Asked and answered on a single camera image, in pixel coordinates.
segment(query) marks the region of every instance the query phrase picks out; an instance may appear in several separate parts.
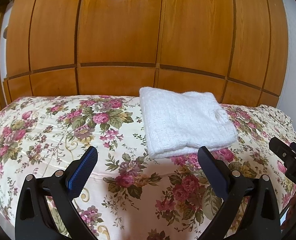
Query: metal screw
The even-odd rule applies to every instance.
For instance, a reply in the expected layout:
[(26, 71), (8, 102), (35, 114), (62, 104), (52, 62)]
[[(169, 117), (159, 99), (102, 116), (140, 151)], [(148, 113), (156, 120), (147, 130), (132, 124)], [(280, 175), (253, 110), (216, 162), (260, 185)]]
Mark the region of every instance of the metal screw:
[(56, 171), (55, 172), (55, 176), (56, 177), (60, 177), (60, 176), (62, 176), (64, 174), (64, 172), (62, 171), (62, 170), (59, 170), (59, 171)]
[(239, 171), (237, 171), (237, 170), (233, 170), (233, 171), (232, 171), (232, 175), (235, 176), (235, 177), (239, 177), (241, 174), (240, 174)]
[(29, 175), (26, 176), (26, 180), (27, 181), (30, 181), (32, 179), (33, 179), (33, 175), (32, 174), (29, 174)]
[(263, 180), (265, 180), (265, 181), (269, 181), (269, 179), (270, 179), (269, 176), (268, 176), (268, 175), (265, 175), (265, 174), (262, 175), (262, 178), (263, 178)]

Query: green leaf pattern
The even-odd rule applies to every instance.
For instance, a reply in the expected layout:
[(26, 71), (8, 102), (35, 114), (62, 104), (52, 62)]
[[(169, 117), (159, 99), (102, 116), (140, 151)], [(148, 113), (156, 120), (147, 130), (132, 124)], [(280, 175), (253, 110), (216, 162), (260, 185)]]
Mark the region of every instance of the green leaf pattern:
[[(282, 209), (296, 186), (285, 177), (285, 167), (268, 142), (273, 136), (296, 142), (290, 118), (269, 106), (223, 107), (238, 140), (213, 156), (248, 177), (268, 174)], [(75, 96), (20, 98), (0, 112), (0, 212), (14, 224), (25, 176), (65, 169), (91, 145), (98, 150), (98, 163), (74, 205), (98, 239), (122, 239), (125, 230), (138, 239), (194, 239), (222, 204), (196, 154), (149, 156), (139, 98)], [(237, 229), (247, 201), (228, 235)], [(51, 213), (66, 234), (54, 206)]]

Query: black clamp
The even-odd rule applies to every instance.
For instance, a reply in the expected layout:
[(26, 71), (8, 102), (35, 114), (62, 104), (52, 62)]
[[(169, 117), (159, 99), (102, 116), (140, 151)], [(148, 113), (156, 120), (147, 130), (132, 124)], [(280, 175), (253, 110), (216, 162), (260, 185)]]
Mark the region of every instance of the black clamp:
[[(17, 206), (15, 238), (97, 240), (72, 204), (72, 199), (80, 195), (97, 160), (96, 148), (89, 147), (81, 159), (70, 163), (65, 171), (58, 170), (51, 177), (40, 179), (32, 174), (26, 176)], [(71, 238), (59, 233), (45, 196), (53, 197)]]
[(276, 137), (270, 140), (269, 148), (277, 155), (287, 168), (285, 176), (296, 184), (296, 143), (292, 142), (290, 146)]
[(198, 240), (222, 240), (227, 234), (243, 197), (249, 202), (235, 234), (226, 240), (280, 240), (280, 218), (275, 192), (268, 175), (244, 177), (216, 160), (206, 147), (198, 151), (198, 162), (218, 197), (224, 202)]

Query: folded white knit sweater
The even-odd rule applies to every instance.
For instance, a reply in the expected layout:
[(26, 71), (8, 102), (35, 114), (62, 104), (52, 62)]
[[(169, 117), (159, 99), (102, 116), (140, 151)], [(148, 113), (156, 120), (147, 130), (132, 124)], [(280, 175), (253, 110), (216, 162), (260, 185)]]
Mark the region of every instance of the folded white knit sweater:
[(196, 153), (201, 146), (220, 150), (230, 146), (237, 131), (212, 93), (140, 89), (147, 150), (164, 158)]

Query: floral bedspread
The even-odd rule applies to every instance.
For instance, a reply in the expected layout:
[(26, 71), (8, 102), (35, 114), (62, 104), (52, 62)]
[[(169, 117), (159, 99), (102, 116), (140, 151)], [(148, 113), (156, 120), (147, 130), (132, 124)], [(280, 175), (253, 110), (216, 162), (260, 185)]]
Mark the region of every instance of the floral bedspread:
[[(286, 168), (269, 151), (273, 136), (296, 142), (291, 120), (269, 107), (223, 105), (238, 130), (231, 147), (212, 152), (249, 177), (268, 174), (281, 210), (296, 190)], [(153, 159), (146, 150), (139, 98), (73, 96), (20, 98), (0, 112), (0, 212), (15, 223), (19, 193), (28, 174), (52, 175), (90, 146), (98, 163), (73, 202), (99, 240), (196, 239), (218, 211), (196, 154)], [(53, 218), (67, 234), (56, 207)], [(236, 230), (244, 199), (231, 227)]]

